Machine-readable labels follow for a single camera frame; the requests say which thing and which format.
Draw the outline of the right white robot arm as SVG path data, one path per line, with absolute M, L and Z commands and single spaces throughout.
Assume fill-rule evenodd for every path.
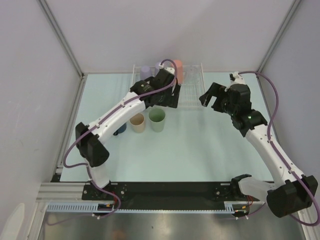
M 212 109 L 230 115 L 233 126 L 255 148 L 273 178 L 273 183 L 268 183 L 250 174 L 234 177 L 231 196 L 237 201 L 247 196 L 263 201 L 278 218 L 309 208 L 318 182 L 314 176 L 306 176 L 297 169 L 268 134 L 267 120 L 252 108 L 250 88 L 246 84 L 226 87 L 214 82 L 199 98 L 202 106 L 206 107 L 212 97 L 215 97 Z

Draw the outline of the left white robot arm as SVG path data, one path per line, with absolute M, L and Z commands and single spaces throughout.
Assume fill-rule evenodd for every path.
M 153 106 L 177 108 L 181 85 L 175 69 L 161 68 L 155 77 L 135 82 L 129 92 L 111 110 L 88 125 L 75 127 L 76 147 L 88 164 L 90 179 L 95 182 L 93 194 L 100 200 L 110 196 L 110 178 L 106 162 L 110 157 L 107 140 L 130 118 Z

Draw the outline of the dark blue ceramic mug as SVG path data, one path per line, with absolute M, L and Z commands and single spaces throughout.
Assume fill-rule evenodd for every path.
M 126 131 L 126 129 L 127 129 L 127 124 L 124 123 L 120 128 L 118 128 L 118 129 L 113 133 L 113 135 L 114 135 L 114 136 L 117 136 L 117 135 L 119 135 L 119 134 L 122 134 L 123 132 Z

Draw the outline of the beige plastic cup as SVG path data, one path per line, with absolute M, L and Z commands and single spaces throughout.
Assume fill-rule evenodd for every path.
M 135 133 L 143 133 L 146 127 L 145 117 L 142 113 L 138 113 L 129 119 L 132 130 Z

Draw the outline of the green plastic cup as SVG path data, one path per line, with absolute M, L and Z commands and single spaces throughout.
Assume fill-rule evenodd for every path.
M 164 130 L 166 113 L 161 108 L 153 108 L 148 114 L 150 120 L 150 126 L 156 133 L 160 133 Z

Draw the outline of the salmon pink plastic cup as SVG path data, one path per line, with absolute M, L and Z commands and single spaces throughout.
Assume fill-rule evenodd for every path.
M 178 84 L 182 84 L 184 82 L 183 63 L 178 59 L 174 59 L 173 62 L 175 63 L 177 68 L 177 82 Z

